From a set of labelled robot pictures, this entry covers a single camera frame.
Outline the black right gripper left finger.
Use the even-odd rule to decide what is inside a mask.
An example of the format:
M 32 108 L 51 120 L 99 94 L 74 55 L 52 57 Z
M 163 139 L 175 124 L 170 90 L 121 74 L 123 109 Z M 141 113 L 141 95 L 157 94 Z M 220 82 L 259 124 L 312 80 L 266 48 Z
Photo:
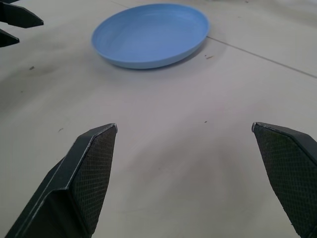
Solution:
M 77 137 L 47 173 L 4 238 L 91 238 L 104 204 L 117 125 Z

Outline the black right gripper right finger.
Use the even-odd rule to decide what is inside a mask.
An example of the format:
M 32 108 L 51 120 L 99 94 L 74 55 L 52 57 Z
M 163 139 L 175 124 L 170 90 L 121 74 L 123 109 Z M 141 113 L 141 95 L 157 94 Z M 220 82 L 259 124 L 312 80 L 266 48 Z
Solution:
M 252 125 L 270 185 L 300 238 L 317 238 L 317 141 L 273 124 Z

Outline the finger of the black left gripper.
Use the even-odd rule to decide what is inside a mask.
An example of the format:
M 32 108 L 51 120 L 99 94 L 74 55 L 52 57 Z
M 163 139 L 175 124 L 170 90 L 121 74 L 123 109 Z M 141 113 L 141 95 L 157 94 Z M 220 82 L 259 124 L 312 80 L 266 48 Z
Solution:
M 0 22 L 17 27 L 37 27 L 43 20 L 28 9 L 13 5 L 19 0 L 0 0 Z
M 0 29 L 0 48 L 19 43 L 19 39 Z

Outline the blue round plate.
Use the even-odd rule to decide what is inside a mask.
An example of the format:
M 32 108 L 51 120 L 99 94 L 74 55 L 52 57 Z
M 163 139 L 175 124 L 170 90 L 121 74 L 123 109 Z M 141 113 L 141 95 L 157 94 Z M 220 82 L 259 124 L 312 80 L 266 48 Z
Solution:
M 152 69 L 185 59 L 205 41 L 208 18 L 181 4 L 132 7 L 103 21 L 93 32 L 95 51 L 109 63 L 129 69 Z

